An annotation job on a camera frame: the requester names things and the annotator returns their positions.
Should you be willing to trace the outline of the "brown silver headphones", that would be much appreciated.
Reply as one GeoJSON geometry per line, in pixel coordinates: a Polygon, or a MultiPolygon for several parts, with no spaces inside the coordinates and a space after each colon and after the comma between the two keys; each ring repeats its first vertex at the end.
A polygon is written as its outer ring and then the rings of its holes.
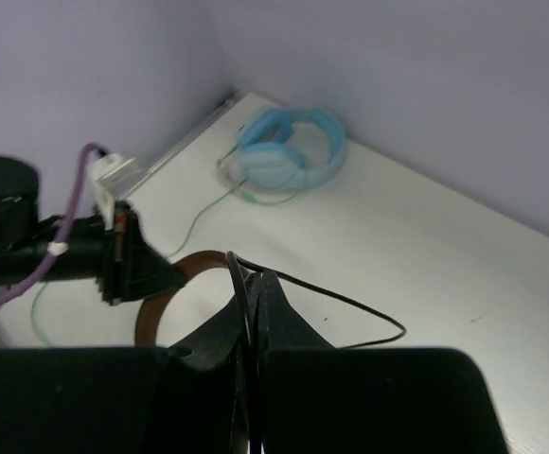
{"type": "Polygon", "coordinates": [[[135,346],[154,346],[157,340],[159,324],[174,296],[190,281],[203,272],[214,269],[227,269],[224,252],[214,250],[191,253],[172,265],[178,278],[173,289],[145,299],[136,315],[133,344],[135,346]]]}

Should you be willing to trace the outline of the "light blue headphones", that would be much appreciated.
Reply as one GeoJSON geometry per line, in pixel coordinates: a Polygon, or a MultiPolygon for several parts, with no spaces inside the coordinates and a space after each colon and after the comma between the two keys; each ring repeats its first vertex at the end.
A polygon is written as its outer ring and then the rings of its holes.
{"type": "Polygon", "coordinates": [[[266,107],[238,130],[236,144],[218,161],[222,176],[232,185],[250,183],[274,192],[319,187],[342,169],[346,155],[346,132],[341,121],[322,109],[266,107]],[[328,160],[310,167],[306,158],[287,144],[293,126],[307,123],[328,140],[328,160]]]}

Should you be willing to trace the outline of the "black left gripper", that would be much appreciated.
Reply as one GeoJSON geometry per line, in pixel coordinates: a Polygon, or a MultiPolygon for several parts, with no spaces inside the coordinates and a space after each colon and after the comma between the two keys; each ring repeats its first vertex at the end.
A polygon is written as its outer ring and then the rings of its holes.
{"type": "Polygon", "coordinates": [[[67,245],[42,280],[94,279],[110,306],[158,296],[184,283],[182,273],[145,241],[140,218],[127,201],[115,204],[111,230],[100,215],[76,219],[67,245]]]}

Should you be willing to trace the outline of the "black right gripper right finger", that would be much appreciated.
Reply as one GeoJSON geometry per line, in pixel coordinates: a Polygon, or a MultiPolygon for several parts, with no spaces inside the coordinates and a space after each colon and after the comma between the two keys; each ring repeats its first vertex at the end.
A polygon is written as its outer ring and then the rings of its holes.
{"type": "Polygon", "coordinates": [[[486,381],[465,353],[337,349],[292,309],[271,271],[257,325],[266,452],[507,452],[486,381]]]}

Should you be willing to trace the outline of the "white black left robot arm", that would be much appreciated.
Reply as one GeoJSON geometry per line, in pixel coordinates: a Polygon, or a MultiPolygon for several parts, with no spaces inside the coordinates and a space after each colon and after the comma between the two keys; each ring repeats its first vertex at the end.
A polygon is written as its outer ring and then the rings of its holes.
{"type": "Polygon", "coordinates": [[[178,288],[185,277],[142,235],[127,201],[92,216],[72,212],[39,218],[40,174],[0,156],[0,306],[38,283],[93,279],[115,306],[178,288]]]}

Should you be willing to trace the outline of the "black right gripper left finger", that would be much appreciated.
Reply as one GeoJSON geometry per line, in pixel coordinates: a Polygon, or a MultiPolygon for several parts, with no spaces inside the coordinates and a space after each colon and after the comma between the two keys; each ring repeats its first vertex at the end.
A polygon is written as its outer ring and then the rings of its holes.
{"type": "Polygon", "coordinates": [[[0,349],[0,453],[257,453],[240,312],[260,278],[169,348],[0,349]]]}

